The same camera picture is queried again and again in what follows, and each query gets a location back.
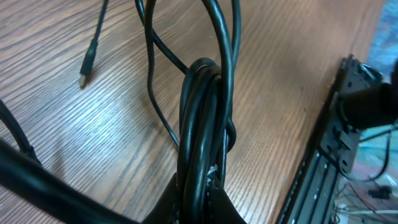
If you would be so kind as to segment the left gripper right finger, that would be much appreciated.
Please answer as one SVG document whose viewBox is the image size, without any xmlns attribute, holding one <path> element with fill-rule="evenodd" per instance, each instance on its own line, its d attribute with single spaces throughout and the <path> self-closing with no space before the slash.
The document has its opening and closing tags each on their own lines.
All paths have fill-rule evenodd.
<svg viewBox="0 0 398 224">
<path fill-rule="evenodd" d="M 221 186 L 216 175 L 208 176 L 205 221 L 210 224 L 246 224 Z"/>
</svg>

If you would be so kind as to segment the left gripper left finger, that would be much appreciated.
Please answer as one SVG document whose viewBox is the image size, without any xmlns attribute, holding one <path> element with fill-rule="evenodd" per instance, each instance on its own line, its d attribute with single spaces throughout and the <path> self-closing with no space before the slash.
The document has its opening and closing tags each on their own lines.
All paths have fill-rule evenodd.
<svg viewBox="0 0 398 224">
<path fill-rule="evenodd" d="M 179 224 L 180 199 L 177 187 L 177 174 L 174 173 L 164 192 L 142 224 Z"/>
</svg>

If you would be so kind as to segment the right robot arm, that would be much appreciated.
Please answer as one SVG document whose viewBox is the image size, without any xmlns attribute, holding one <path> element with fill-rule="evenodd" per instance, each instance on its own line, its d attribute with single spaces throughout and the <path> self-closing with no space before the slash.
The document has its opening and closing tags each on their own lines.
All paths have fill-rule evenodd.
<svg viewBox="0 0 398 224">
<path fill-rule="evenodd" d="M 382 81 L 382 73 L 360 63 L 359 69 L 369 75 L 376 85 L 341 97 L 340 116 L 355 129 L 368 129 L 397 120 L 397 64 L 391 73 L 391 82 Z"/>
</svg>

